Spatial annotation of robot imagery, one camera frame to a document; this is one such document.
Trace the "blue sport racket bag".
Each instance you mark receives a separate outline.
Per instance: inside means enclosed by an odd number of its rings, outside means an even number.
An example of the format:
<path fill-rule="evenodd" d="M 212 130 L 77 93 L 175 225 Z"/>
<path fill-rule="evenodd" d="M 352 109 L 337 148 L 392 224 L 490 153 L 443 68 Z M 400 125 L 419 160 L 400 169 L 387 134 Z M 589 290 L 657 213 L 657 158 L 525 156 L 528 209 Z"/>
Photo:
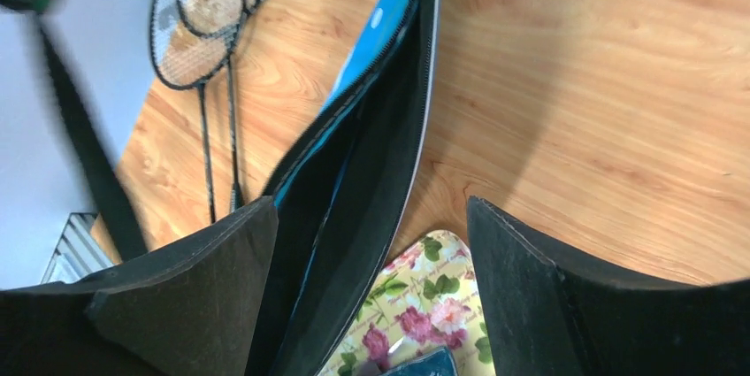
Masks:
<path fill-rule="evenodd" d="M 242 375 L 313 375 L 325 365 L 384 264 L 414 183 L 432 98 L 440 0 L 407 0 L 371 65 L 279 161 L 260 198 L 278 226 L 249 361 Z M 121 263 L 142 234 L 70 75 L 43 35 L 67 134 Z"/>

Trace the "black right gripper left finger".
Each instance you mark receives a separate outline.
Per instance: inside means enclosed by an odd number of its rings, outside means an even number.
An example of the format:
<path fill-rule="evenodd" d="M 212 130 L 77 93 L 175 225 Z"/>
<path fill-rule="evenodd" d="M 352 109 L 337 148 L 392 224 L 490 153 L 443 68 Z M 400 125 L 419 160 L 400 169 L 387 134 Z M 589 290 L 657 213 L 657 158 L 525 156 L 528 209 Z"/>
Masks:
<path fill-rule="evenodd" d="M 278 217 L 262 197 L 75 283 L 1 294 L 4 375 L 242 375 Z"/>

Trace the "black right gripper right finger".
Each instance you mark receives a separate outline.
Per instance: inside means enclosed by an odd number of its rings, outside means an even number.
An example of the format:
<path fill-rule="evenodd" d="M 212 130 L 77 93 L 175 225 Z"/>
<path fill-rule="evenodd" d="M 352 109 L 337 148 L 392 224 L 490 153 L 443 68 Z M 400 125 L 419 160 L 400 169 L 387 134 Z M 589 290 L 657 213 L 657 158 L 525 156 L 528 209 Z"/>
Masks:
<path fill-rule="evenodd" d="M 483 198 L 471 197 L 466 211 L 498 374 L 748 374 L 748 280 L 665 280 L 572 247 Z"/>

